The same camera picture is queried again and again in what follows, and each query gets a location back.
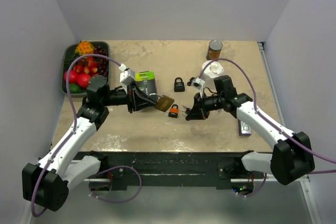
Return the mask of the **brass padlock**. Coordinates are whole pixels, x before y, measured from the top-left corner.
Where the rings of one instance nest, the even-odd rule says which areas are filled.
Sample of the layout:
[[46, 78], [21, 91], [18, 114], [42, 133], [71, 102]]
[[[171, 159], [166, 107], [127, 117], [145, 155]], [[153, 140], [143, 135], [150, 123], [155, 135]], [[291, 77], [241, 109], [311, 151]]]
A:
[[151, 93], [148, 95], [149, 99], [152, 99], [155, 103], [154, 108], [161, 112], [166, 112], [174, 103], [174, 99], [166, 95], [160, 95], [157, 93]]

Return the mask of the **orange padlock with keys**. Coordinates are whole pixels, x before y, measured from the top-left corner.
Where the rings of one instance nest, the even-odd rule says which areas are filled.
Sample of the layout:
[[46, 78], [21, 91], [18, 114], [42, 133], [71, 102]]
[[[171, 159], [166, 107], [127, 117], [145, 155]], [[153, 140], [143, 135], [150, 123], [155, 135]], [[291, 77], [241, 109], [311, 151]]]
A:
[[169, 110], [168, 116], [171, 118], [178, 118], [179, 109], [177, 104], [173, 104]]

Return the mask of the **black padlock keys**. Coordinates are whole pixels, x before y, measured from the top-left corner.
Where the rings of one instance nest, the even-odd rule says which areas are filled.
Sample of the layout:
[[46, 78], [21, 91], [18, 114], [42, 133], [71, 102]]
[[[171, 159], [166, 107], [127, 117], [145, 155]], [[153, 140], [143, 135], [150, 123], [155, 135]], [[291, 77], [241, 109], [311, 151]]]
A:
[[192, 85], [192, 82], [193, 82], [193, 79], [190, 79], [188, 82], [187, 82], [187, 86], [191, 86]]

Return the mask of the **black padlock with keys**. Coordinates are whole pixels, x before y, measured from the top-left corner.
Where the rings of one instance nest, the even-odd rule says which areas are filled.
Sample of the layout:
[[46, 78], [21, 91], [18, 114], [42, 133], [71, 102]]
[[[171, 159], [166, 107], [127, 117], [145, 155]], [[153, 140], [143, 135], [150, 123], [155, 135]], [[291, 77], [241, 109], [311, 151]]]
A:
[[174, 80], [174, 92], [184, 92], [185, 85], [181, 77], [176, 77]]

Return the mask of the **orange padlock keys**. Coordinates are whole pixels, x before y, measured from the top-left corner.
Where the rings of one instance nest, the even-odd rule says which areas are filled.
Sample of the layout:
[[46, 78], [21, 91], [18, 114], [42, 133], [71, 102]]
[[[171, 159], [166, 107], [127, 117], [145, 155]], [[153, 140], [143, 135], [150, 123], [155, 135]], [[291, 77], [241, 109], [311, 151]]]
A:
[[183, 105], [183, 110], [182, 111], [184, 113], [189, 114], [190, 110], [191, 110], [190, 108], [188, 108], [188, 107], [186, 107], [186, 106]]

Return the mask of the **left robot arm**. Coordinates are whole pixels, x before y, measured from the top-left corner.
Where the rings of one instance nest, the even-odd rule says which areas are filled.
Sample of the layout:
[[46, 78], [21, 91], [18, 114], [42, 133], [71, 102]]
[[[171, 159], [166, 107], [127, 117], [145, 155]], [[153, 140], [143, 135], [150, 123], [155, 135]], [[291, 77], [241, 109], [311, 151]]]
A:
[[139, 86], [135, 77], [120, 74], [120, 87], [113, 90], [103, 76], [90, 79], [86, 97], [66, 134], [36, 164], [28, 163], [22, 170], [23, 198], [30, 201], [34, 217], [46, 210], [57, 211], [65, 203], [71, 189], [91, 175], [103, 178], [109, 165], [95, 154], [85, 156], [71, 165], [84, 143], [100, 129], [109, 106], [126, 105], [130, 113], [158, 103], [159, 95]]

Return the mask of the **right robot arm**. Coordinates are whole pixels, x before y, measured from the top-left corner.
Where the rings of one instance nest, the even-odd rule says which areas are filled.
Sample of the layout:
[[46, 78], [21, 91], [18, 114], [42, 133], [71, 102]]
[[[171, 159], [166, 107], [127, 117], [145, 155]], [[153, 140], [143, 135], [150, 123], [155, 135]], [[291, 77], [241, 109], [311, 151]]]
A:
[[272, 174], [283, 185], [314, 171], [315, 163], [311, 143], [304, 132], [294, 131], [279, 124], [245, 93], [237, 93], [229, 76], [214, 79], [216, 94], [204, 93], [205, 81], [192, 78], [190, 85], [198, 90], [186, 120], [205, 120], [211, 111], [224, 110], [246, 123], [271, 147], [272, 153], [248, 152], [234, 165], [234, 173], [246, 178], [252, 172]]

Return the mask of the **razor box green black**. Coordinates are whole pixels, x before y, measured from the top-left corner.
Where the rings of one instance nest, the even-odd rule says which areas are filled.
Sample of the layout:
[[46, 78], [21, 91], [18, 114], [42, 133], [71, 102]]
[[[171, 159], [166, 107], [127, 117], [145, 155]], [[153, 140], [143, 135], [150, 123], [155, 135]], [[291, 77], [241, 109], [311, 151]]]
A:
[[135, 74], [139, 89], [147, 95], [157, 94], [155, 74], [153, 71], [143, 71]]

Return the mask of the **white toilet paper roll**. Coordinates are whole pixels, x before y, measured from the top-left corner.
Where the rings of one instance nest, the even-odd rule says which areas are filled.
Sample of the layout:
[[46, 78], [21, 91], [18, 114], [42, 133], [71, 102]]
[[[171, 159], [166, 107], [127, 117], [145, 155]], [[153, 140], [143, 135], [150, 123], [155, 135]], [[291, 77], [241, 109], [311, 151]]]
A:
[[208, 60], [201, 66], [201, 79], [206, 82], [214, 80], [215, 78], [223, 75], [224, 68], [217, 61], [212, 62], [211, 60]]

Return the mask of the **purple toothpaste box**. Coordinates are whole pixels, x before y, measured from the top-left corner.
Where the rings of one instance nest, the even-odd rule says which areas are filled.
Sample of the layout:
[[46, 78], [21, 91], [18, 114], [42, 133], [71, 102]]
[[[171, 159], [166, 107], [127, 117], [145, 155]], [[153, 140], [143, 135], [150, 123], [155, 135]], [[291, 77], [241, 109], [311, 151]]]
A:
[[238, 122], [238, 135], [243, 137], [250, 137], [252, 135], [251, 127], [241, 120], [237, 120]]

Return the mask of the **fruit tray dark green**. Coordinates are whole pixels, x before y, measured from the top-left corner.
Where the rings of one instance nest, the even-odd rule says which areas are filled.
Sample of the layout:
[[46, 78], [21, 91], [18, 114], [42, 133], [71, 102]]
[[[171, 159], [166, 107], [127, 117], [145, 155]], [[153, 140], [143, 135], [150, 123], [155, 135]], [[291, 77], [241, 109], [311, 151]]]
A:
[[[106, 57], [110, 56], [110, 48], [103, 41], [82, 41], [78, 44], [69, 46], [63, 56], [61, 89], [66, 90], [67, 71], [72, 62], [81, 55], [98, 54]], [[100, 57], [88, 56], [76, 62], [70, 71], [69, 89], [74, 97], [83, 97], [86, 95], [86, 87], [89, 79], [97, 75], [103, 76], [110, 81], [110, 61]]]

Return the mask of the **tin can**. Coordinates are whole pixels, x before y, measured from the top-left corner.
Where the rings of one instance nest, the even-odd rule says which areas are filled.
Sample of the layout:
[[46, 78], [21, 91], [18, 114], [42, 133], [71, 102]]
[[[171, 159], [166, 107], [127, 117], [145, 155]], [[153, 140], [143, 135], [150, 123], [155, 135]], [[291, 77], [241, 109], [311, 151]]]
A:
[[208, 44], [206, 59], [207, 60], [218, 59], [220, 57], [222, 48], [223, 44], [221, 41], [211, 40]]

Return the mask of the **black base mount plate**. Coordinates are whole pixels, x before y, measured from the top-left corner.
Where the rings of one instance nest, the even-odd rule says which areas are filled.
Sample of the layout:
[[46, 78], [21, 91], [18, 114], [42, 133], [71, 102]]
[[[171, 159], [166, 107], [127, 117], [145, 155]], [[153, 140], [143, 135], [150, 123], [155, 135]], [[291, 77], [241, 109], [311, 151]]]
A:
[[233, 179], [262, 179], [263, 173], [245, 170], [243, 152], [78, 152], [74, 161], [92, 154], [102, 161], [103, 171], [111, 167], [124, 168], [99, 175], [111, 178], [111, 190], [126, 190], [131, 186], [215, 187], [230, 189]]

